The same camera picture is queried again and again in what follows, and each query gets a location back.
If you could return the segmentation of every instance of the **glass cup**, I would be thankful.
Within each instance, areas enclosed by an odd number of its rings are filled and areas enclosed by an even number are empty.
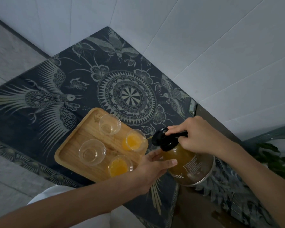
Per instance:
[[[120,119],[114,114],[105,114],[99,120],[99,129],[103,134],[116,134],[121,126],[122,123]]]
[[[96,139],[87,140],[79,149],[80,161],[88,166],[101,163],[107,153],[105,145]]]
[[[130,171],[133,171],[133,163],[131,159],[125,155],[118,155],[114,157],[108,167],[108,172],[111,177],[115,177]]]
[[[130,130],[126,138],[122,142],[122,146],[125,150],[132,150],[139,152],[145,148],[147,138],[145,134],[138,129]]]

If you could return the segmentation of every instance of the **table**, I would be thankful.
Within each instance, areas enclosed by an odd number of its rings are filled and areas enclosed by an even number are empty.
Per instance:
[[[54,153],[91,108],[117,115],[147,137],[194,114],[196,102],[106,27],[0,86],[0,155],[55,184],[90,180]],[[148,151],[156,149],[150,140]],[[178,185],[162,176],[125,206],[147,227],[170,227]]]

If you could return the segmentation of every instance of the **right hand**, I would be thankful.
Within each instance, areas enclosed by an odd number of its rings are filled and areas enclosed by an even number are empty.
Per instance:
[[[188,118],[177,126],[168,126],[166,135],[188,131],[188,137],[179,137],[181,146],[196,153],[209,153],[221,157],[223,152],[235,143],[214,129],[200,116]]]

